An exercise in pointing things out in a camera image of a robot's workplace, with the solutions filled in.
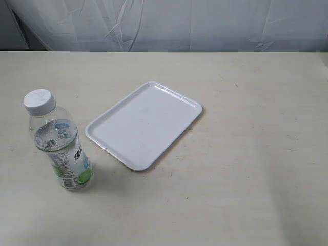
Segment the clear plastic bottle white cap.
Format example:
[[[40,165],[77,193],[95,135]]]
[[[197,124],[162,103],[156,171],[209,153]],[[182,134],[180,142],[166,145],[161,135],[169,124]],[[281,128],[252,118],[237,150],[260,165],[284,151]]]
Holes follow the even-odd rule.
[[[92,179],[93,166],[79,142],[71,114],[58,106],[46,89],[29,92],[23,104],[29,114],[31,139],[50,159],[59,184],[70,191],[84,188]]]

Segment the white rectangular plastic tray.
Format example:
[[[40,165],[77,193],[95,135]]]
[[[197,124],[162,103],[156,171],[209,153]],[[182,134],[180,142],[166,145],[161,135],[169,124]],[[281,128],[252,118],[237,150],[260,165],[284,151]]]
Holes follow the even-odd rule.
[[[202,111],[199,102],[149,81],[90,122],[85,134],[127,168],[144,171]]]

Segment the white wrinkled backdrop cloth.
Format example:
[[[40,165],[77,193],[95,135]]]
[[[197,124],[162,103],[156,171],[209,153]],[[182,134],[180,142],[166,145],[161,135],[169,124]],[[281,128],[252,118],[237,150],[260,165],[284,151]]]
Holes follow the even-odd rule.
[[[1,1],[1,47],[325,52],[327,1]]]

